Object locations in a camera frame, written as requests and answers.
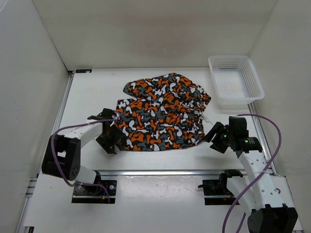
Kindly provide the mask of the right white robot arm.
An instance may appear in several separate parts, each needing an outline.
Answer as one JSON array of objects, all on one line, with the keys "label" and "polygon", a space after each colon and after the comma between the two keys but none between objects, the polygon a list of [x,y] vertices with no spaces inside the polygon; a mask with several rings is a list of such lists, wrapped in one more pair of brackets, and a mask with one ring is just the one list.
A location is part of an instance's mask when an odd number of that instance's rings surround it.
[{"label": "right white robot arm", "polygon": [[273,158],[266,161],[259,140],[249,136],[245,115],[229,117],[227,125],[216,122],[202,140],[220,153],[232,149],[247,175],[245,179],[238,170],[224,170],[218,180],[204,180],[199,185],[206,195],[232,196],[222,232],[226,230],[233,208],[239,204],[244,210],[241,221],[247,222],[250,233],[292,233],[298,213],[286,204],[274,185],[267,171]]}]

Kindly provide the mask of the camouflage patterned shorts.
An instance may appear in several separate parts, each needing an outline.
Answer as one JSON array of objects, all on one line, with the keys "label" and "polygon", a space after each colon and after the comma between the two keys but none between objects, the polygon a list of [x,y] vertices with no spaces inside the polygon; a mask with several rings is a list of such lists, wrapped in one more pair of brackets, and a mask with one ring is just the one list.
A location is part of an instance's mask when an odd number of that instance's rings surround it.
[{"label": "camouflage patterned shorts", "polygon": [[211,101],[203,87],[187,77],[166,75],[128,82],[118,100],[115,123],[126,139],[121,151],[164,151],[193,147],[204,137],[203,115]]}]

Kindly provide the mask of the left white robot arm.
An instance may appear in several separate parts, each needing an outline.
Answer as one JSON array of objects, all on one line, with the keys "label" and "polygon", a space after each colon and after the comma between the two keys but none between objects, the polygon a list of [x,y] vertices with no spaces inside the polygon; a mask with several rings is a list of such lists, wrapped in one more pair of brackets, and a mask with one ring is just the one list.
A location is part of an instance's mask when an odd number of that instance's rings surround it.
[{"label": "left white robot arm", "polygon": [[81,149],[95,140],[108,154],[116,154],[115,146],[126,140],[115,123],[120,113],[104,108],[83,124],[66,126],[50,136],[41,170],[46,175],[62,178],[67,185],[82,185],[91,194],[101,191],[99,172],[81,165]]}]

